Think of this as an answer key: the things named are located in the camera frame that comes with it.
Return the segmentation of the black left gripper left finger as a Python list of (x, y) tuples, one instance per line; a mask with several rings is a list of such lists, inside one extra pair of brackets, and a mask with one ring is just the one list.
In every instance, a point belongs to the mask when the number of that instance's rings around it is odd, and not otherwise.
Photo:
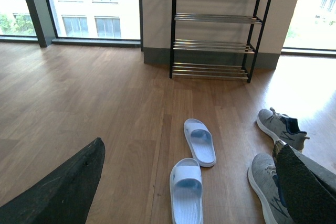
[(101, 138), (1, 206), (1, 223), (85, 223), (102, 174)]

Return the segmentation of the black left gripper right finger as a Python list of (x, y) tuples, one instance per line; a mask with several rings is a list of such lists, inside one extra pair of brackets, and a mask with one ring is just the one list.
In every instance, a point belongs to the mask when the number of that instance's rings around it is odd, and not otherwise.
[(335, 174), (281, 140), (272, 157), (280, 199), (295, 223), (335, 223)]

